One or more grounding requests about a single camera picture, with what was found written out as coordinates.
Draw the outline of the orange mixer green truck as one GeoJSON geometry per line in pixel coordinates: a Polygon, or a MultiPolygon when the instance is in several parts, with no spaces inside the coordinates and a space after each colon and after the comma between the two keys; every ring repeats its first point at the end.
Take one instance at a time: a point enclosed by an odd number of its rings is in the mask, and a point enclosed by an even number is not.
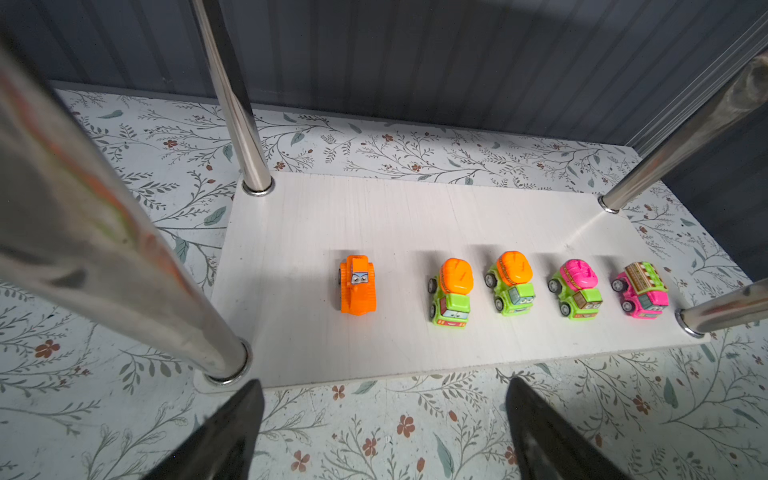
{"type": "Polygon", "coordinates": [[[470,264],[458,258],[446,260],[439,273],[428,281],[431,322],[448,328],[465,328],[471,312],[470,293],[473,287],[470,264]]]}
{"type": "Polygon", "coordinates": [[[484,274],[496,311],[506,317],[528,313],[536,298],[532,278],[532,267],[523,253],[504,252],[484,274]]]}

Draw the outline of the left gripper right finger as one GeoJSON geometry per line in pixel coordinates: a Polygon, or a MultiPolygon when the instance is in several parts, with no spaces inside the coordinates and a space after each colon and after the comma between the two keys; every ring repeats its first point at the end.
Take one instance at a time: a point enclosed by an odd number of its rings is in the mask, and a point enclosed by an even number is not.
{"type": "Polygon", "coordinates": [[[505,401],[523,479],[627,479],[523,379],[510,380],[505,401]]]}

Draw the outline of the white two-tier shelf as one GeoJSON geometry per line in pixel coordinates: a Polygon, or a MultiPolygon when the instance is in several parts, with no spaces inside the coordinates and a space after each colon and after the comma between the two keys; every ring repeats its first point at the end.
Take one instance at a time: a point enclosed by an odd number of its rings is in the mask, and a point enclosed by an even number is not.
{"type": "Polygon", "coordinates": [[[532,158],[476,131],[428,126],[428,97],[375,130],[367,113],[404,102],[384,90],[391,56],[417,27],[445,51],[459,33],[460,5],[447,1],[287,1],[243,18],[212,13],[197,44],[217,72],[221,107],[202,122],[255,139],[242,95],[227,83],[234,50],[228,27],[267,37],[273,59],[314,71],[341,67],[331,107],[351,117],[290,113],[267,122],[265,195],[239,188],[234,204],[210,213],[226,225],[214,290],[206,296],[181,253],[152,224],[86,129],[9,39],[1,42],[1,275],[4,279],[141,342],[189,361],[210,382],[256,377],[269,387],[442,372],[503,363],[693,345],[702,326],[628,317],[615,294],[586,323],[564,318],[547,281],[570,259],[586,261],[599,287],[650,249],[623,213],[595,195],[477,184],[510,179],[532,158]],[[484,274],[506,251],[528,259],[536,298],[506,317],[484,274]],[[340,310],[339,266],[350,255],[374,264],[377,309],[340,310]],[[428,281],[449,258],[467,261],[474,287],[463,329],[435,325],[428,281]]]}

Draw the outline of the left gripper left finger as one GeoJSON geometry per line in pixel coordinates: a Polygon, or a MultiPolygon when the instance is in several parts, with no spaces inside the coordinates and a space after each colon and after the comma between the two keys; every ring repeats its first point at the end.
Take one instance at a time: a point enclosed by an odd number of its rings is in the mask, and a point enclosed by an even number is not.
{"type": "Polygon", "coordinates": [[[264,408],[260,381],[248,381],[145,477],[246,479],[264,408]]]}

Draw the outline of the pink cab green ladder truck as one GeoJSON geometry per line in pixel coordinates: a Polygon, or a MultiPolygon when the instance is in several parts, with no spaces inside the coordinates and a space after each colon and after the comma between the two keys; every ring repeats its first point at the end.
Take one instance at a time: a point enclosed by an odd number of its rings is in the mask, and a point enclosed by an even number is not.
{"type": "Polygon", "coordinates": [[[633,318],[656,319],[669,306],[669,290],[649,262],[630,263],[610,285],[621,295],[622,310],[633,318]]]}

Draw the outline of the all orange toy truck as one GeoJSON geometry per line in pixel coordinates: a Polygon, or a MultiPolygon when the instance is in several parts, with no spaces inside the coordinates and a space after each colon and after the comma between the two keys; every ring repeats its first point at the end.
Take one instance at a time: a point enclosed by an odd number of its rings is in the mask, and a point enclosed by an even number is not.
{"type": "Polygon", "coordinates": [[[374,264],[365,255],[350,255],[339,266],[340,310],[362,316],[377,309],[374,264]]]}

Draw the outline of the pink mixer green truck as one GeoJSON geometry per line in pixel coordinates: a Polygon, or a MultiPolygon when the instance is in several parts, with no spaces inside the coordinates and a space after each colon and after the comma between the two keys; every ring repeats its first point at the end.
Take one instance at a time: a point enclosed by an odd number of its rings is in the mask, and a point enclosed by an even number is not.
{"type": "Polygon", "coordinates": [[[557,295],[561,315],[571,320],[598,315],[603,298],[597,286],[597,274],[581,259],[566,261],[547,281],[549,291],[557,295]]]}

